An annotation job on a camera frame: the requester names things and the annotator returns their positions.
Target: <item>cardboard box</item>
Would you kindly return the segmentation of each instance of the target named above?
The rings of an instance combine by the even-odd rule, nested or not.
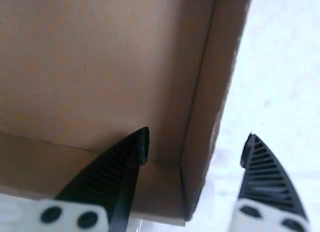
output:
[[[0,0],[0,192],[54,197],[150,129],[132,215],[192,218],[250,0]]]

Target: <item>white surface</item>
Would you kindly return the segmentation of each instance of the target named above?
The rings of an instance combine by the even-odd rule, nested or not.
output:
[[[261,137],[284,166],[313,231],[320,231],[319,71],[320,0],[252,0],[196,213],[185,228],[143,221],[141,231],[226,232],[250,132]],[[14,217],[17,204],[26,203],[17,201],[0,197],[0,232],[7,231],[3,221]]]

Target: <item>cardboard wall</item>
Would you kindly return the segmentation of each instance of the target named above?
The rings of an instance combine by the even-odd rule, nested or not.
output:
[[[216,0],[181,159],[188,219],[205,183],[251,0]]]
[[[179,162],[213,0],[0,0],[0,131]]]

